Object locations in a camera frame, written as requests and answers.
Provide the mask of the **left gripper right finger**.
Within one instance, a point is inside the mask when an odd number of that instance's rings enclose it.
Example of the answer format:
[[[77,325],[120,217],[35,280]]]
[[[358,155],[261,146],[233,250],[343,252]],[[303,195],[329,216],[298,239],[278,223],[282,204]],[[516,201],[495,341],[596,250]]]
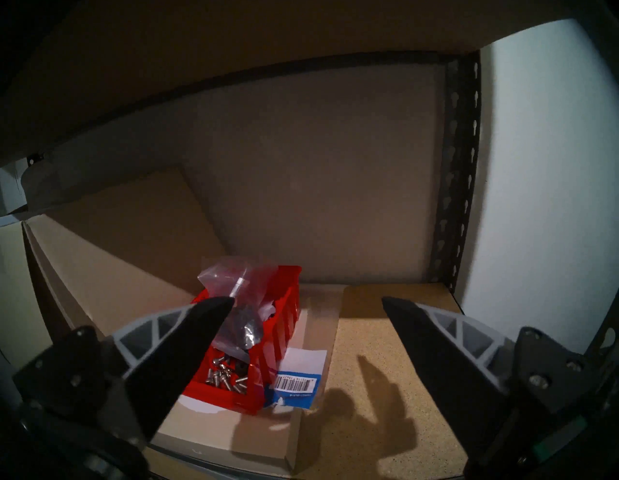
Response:
[[[512,341],[462,314],[383,297],[385,314],[468,460],[464,477],[609,477],[610,353],[531,326]]]

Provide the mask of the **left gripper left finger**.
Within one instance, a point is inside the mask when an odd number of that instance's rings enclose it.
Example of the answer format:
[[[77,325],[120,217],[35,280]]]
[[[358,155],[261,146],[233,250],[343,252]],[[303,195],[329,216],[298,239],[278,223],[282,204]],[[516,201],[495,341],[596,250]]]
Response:
[[[78,327],[14,374],[23,407],[53,432],[148,443],[234,302],[215,297],[151,313],[103,338],[93,326]]]

